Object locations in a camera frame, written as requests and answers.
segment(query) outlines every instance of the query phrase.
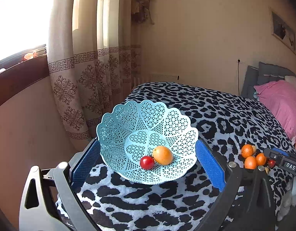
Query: cherry tomato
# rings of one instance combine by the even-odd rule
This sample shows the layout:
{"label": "cherry tomato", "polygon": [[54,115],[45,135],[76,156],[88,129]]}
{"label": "cherry tomato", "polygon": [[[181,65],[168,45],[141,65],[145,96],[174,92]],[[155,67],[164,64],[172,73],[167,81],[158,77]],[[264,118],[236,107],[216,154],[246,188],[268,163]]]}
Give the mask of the cherry tomato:
{"label": "cherry tomato", "polygon": [[273,168],[275,166],[275,160],[269,160],[268,161],[268,167]]}
{"label": "cherry tomato", "polygon": [[141,158],[139,165],[143,168],[143,169],[152,169],[153,166],[155,165],[155,161],[152,157],[150,156],[144,156]]}

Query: window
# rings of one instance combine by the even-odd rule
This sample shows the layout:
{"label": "window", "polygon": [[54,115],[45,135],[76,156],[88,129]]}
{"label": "window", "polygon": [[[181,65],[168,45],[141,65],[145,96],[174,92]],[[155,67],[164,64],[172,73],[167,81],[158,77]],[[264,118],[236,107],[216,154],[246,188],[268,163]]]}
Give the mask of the window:
{"label": "window", "polygon": [[0,0],[0,60],[46,44],[53,0]]}

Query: orange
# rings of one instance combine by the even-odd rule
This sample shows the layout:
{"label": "orange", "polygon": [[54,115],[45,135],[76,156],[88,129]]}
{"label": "orange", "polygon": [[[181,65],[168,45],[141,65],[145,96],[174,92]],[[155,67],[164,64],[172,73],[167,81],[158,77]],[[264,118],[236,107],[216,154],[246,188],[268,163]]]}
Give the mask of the orange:
{"label": "orange", "polygon": [[253,154],[253,147],[250,144],[246,144],[241,149],[241,155],[243,158],[250,157]]}
{"label": "orange", "polygon": [[254,157],[247,157],[245,160],[245,168],[255,169],[256,168],[256,159]]}
{"label": "orange", "polygon": [[27,53],[26,55],[24,55],[24,61],[32,59],[33,58],[33,53]]}
{"label": "orange", "polygon": [[267,158],[264,156],[263,153],[258,154],[258,155],[256,156],[256,163],[257,163],[257,166],[259,166],[259,165],[262,165],[262,166],[265,165],[266,160],[267,160]]}
{"label": "orange", "polygon": [[173,160],[172,152],[165,146],[157,146],[152,151],[152,157],[161,165],[168,165]]}

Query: pink pillow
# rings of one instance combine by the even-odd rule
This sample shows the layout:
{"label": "pink pillow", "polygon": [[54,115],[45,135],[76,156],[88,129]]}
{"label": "pink pillow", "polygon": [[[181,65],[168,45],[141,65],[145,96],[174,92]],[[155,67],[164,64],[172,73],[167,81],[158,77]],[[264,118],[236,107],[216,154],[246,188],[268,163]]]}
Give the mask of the pink pillow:
{"label": "pink pillow", "polygon": [[289,139],[296,137],[296,89],[284,80],[268,82],[254,88],[259,101],[279,121]]}

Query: black and white blanket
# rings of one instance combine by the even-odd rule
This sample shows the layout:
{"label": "black and white blanket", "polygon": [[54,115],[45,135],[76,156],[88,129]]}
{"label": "black and white blanket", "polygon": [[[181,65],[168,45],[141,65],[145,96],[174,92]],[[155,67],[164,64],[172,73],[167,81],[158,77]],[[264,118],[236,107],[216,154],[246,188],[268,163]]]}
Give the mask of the black and white blanket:
{"label": "black and white blanket", "polygon": [[[257,153],[266,147],[294,152],[279,122],[260,102],[170,82],[141,84],[125,101],[144,99],[178,108],[190,117],[191,126],[213,150],[240,167],[244,161],[240,149],[246,143],[255,145]],[[198,162],[185,176],[161,185],[130,182],[109,169],[102,159],[97,163],[77,195],[102,230],[193,230],[219,194]],[[276,166],[269,178],[277,212],[292,176]],[[237,215],[242,191],[243,187],[223,226]],[[64,221],[71,224],[59,199],[56,205]]]}

